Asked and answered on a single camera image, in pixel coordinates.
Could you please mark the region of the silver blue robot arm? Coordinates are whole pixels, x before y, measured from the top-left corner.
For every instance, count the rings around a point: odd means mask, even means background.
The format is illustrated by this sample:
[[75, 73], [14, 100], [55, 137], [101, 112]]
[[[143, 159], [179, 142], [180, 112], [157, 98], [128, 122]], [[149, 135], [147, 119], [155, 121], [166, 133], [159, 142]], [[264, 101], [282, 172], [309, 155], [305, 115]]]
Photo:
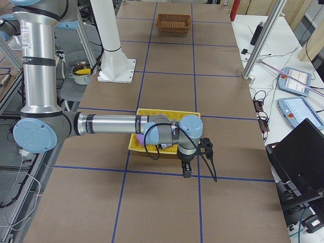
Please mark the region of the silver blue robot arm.
[[195, 115], [170, 121], [165, 115], [95, 115], [63, 111], [57, 104], [55, 27], [78, 21], [76, 1], [12, 1], [19, 21], [26, 104], [13, 129], [16, 143], [43, 153], [72, 136], [98, 133], [144, 135], [144, 144], [175, 144], [183, 176], [201, 155], [203, 123]]

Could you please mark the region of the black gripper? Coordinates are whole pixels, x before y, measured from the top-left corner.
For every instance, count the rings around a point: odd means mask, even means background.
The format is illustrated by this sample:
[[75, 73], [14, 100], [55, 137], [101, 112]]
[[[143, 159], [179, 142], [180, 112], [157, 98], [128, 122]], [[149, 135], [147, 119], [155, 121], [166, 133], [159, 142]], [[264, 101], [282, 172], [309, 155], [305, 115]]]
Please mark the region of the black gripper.
[[182, 176], [183, 178], [190, 178], [192, 175], [191, 161], [194, 159], [194, 155], [183, 154], [180, 150], [177, 150], [178, 159], [181, 160]]

